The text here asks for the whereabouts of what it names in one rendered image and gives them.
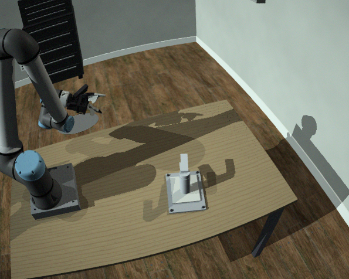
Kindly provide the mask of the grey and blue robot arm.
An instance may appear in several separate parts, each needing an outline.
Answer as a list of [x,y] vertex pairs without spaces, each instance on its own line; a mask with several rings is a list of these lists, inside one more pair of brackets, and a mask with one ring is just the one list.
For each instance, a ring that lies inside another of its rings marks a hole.
[[60,202],[62,189],[41,155],[33,150],[24,152],[19,140],[15,59],[23,65],[41,98],[39,126],[68,133],[74,118],[65,110],[70,92],[54,88],[39,53],[38,43],[24,30],[0,29],[0,171],[25,185],[38,209],[49,210]]

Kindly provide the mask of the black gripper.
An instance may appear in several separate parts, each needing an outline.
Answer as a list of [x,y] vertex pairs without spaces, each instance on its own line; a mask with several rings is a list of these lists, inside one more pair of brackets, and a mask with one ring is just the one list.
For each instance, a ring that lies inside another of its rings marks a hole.
[[104,97],[104,96],[106,95],[99,94],[99,93],[85,93],[78,96],[77,98],[74,98],[72,97],[72,94],[69,94],[69,98],[67,101],[67,109],[76,111],[76,113],[79,113],[79,114],[82,113],[84,115],[87,109],[90,111],[91,116],[94,116],[95,112],[102,114],[102,112],[99,109],[97,109],[96,107],[93,107],[92,104],[89,104],[89,101],[92,101],[92,103],[95,103],[98,97]]

